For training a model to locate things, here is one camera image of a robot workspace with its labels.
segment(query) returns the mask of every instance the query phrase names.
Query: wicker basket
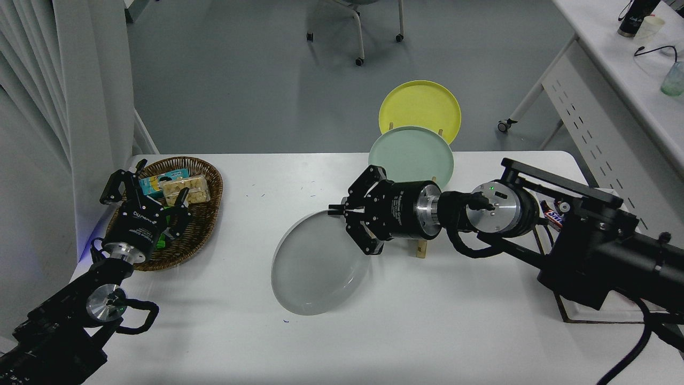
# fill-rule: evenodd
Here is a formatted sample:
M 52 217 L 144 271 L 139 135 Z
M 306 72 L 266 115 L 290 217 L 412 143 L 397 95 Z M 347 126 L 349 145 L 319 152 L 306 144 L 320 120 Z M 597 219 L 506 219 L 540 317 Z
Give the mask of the wicker basket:
M 203 174 L 207 178 L 211 200 L 190 205 L 188 208 L 192 214 L 192 219 L 183 235 L 176 240 L 168 241 L 165 248 L 154 250 L 149 260 L 134 265 L 135 270 L 162 270 L 190 259 L 209 239 L 216 224 L 216 217 L 221 206 L 221 196 L 223 195 L 223 179 L 221 173 L 208 162 L 188 156 L 168 158 L 145 167 L 140 177 L 151 177 L 176 169 L 187 169 L 190 176 Z M 158 199 L 158 202 L 166 204 L 164 198 Z M 118 210 L 109 222 L 107 233 L 109 233 L 114 224 L 114 218 L 117 216 Z

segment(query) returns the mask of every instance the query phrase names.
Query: yellow plate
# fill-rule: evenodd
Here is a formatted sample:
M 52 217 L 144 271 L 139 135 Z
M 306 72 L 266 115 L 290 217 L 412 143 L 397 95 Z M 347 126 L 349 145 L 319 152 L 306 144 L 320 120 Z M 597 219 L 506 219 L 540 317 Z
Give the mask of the yellow plate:
M 380 132 L 403 126 L 425 127 L 439 133 L 451 144 L 461 127 L 461 108 L 449 90 L 428 80 L 414 80 L 393 89 L 382 102 L 378 114 Z

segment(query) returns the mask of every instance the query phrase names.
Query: silver metal disc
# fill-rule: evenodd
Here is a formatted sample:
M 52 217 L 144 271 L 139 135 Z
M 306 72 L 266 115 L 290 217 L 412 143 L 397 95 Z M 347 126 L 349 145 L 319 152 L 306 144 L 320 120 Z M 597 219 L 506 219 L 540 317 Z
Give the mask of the silver metal disc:
M 471 210 L 466 208 L 468 220 L 483 233 L 497 233 L 512 229 L 522 216 L 520 198 L 503 184 L 491 181 L 478 186 L 474 193 L 482 192 L 494 205 L 494 210 Z
M 125 298 L 126 293 L 119 285 L 106 284 L 92 292 L 85 303 L 85 308 L 93 319 L 109 322 L 124 314 L 126 306 L 115 304 L 115 301 Z

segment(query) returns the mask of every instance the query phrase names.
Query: black cable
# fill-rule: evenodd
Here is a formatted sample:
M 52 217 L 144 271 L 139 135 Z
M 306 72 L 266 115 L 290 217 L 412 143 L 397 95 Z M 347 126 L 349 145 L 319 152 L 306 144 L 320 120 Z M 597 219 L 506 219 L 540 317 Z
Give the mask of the black cable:
M 646 55 L 647 53 L 656 52 L 656 51 L 659 51 L 659 50 L 661 50 L 661 49 L 663 49 L 663 48 L 672 48 L 672 49 L 674 49 L 674 62 L 675 62 L 675 63 L 677 62 L 677 48 L 676 48 L 674 45 L 664 45 L 664 46 L 658 47 L 658 48 L 656 48 L 656 49 L 651 49 L 650 51 L 637 53 L 637 52 L 643 50 L 644 48 L 645 48 L 645 47 L 643 47 L 643 46 L 637 48 L 637 50 L 634 52 L 634 56 Z
M 549 242 L 551 243 L 551 247 L 553 247 L 553 236 L 551 235 L 551 230 L 549 230 L 549 226 L 544 225 L 544 230 L 547 231 L 547 235 L 549 236 Z
M 644 348 L 646 347 L 646 344 L 648 343 L 648 339 L 650 338 L 650 333 L 651 333 L 651 328 L 649 323 L 649 317 L 650 317 L 650 311 L 646 307 L 646 304 L 640 299 L 640 298 L 629 298 L 631 299 L 634 303 L 639 306 L 639 309 L 644 313 L 644 332 L 642 333 L 641 338 L 639 338 L 639 341 L 637 341 L 637 345 L 632 348 L 632 350 L 618 362 L 612 369 L 608 371 L 597 383 L 596 385 L 605 385 L 608 382 L 610 382 L 612 379 L 614 379 L 620 372 L 627 367 L 627 365 L 631 364 L 632 361 L 634 361 L 635 358 L 641 353 Z
M 453 248 L 459 253 L 469 258 L 487 258 L 503 253 L 502 250 L 499 250 L 498 248 L 493 246 L 485 247 L 484 249 L 480 250 L 474 250 L 470 248 L 468 245 L 463 243 L 463 240 L 461 239 L 461 236 L 459 235 L 456 226 L 448 227 L 447 235 L 449 236 L 449 240 L 451 241 Z
M 629 0 L 629 3 L 627 3 L 627 5 L 624 7 L 624 9 L 623 9 L 623 10 L 620 12 L 620 14 L 618 15 L 618 21 L 622 21 L 622 20 L 624 19 L 624 16 L 622 15 L 622 13 L 623 13 L 631 4 L 632 4 L 632 0 Z

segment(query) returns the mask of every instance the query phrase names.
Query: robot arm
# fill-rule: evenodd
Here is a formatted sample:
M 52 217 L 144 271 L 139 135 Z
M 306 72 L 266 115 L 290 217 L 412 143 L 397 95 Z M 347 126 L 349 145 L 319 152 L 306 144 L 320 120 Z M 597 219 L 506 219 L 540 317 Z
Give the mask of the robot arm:
M 507 158 L 501 165 L 500 179 L 470 193 L 441 192 L 430 181 L 396 183 L 387 180 L 382 167 L 369 166 L 350 187 L 349 197 L 330 205 L 328 214 L 345 217 L 347 233 L 367 255 L 381 253 L 384 242 L 393 238 L 429 240 L 445 228 L 459 253 L 470 258 L 508 253 L 538 268 L 537 280 L 571 301 L 598 310 L 615 290 L 645 309 L 648 333 L 642 345 L 653 331 L 684 351 L 684 338 L 665 325 L 684 323 L 684 250 L 668 244 L 669 233 L 658 239 L 637 233 L 638 219 L 620 209 L 621 198 Z M 552 197 L 564 208 L 562 230 L 548 254 L 507 239 L 547 222 L 530 191 Z M 461 240 L 462 232 L 476 232 L 489 246 L 470 248 Z M 641 299 L 668 313 L 649 313 Z
M 142 160 L 134 173 L 118 170 L 109 178 L 100 202 L 123 203 L 102 240 L 103 250 L 93 245 L 89 271 L 32 310 L 14 330 L 18 345 L 0 357 L 0 384 L 81 384 L 107 362 L 102 348 L 114 333 L 140 334 L 154 323 L 157 304 L 127 298 L 120 285 L 133 273 L 133 264 L 150 258 L 162 232 L 173 238 L 183 233 L 190 214 L 183 204 L 187 188 L 166 209 L 142 193 L 138 177 L 145 164 Z M 121 326 L 127 308 L 148 311 L 144 324 Z M 100 329 L 91 336 L 87 327 Z

